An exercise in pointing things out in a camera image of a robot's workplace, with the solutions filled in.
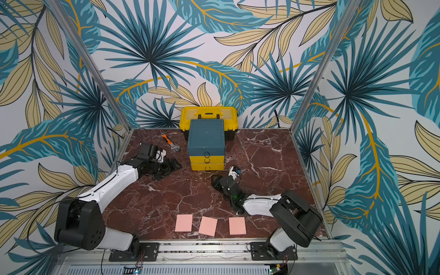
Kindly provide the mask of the teal yellow drawer cabinet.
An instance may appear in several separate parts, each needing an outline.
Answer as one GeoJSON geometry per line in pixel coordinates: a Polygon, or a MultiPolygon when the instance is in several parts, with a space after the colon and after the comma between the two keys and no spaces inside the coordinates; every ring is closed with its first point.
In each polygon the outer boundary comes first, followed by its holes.
{"type": "Polygon", "coordinates": [[[193,171],[225,168],[225,133],[221,119],[196,119],[190,123],[187,152],[193,171]]]}

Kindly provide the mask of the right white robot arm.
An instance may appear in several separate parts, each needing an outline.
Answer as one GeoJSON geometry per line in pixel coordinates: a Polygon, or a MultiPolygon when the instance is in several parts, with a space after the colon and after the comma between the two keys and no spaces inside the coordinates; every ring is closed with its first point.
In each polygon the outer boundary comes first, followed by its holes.
{"type": "Polygon", "coordinates": [[[272,196],[248,194],[230,175],[213,175],[211,186],[222,194],[237,215],[262,215],[277,221],[280,227],[262,246],[263,251],[272,258],[294,245],[307,248],[323,223],[323,217],[317,209],[292,190],[272,196]]]}

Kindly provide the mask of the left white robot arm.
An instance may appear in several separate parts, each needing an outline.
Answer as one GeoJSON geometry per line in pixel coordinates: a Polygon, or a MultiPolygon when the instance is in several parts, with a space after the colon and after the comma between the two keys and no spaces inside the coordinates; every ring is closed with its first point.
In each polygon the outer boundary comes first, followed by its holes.
{"type": "Polygon", "coordinates": [[[55,241],[84,250],[109,249],[133,257],[138,255],[139,239],[106,227],[103,213],[122,191],[143,176],[160,181],[181,167],[176,159],[167,156],[166,150],[141,144],[138,154],[123,161],[104,181],[84,194],[60,201],[55,241]]]}

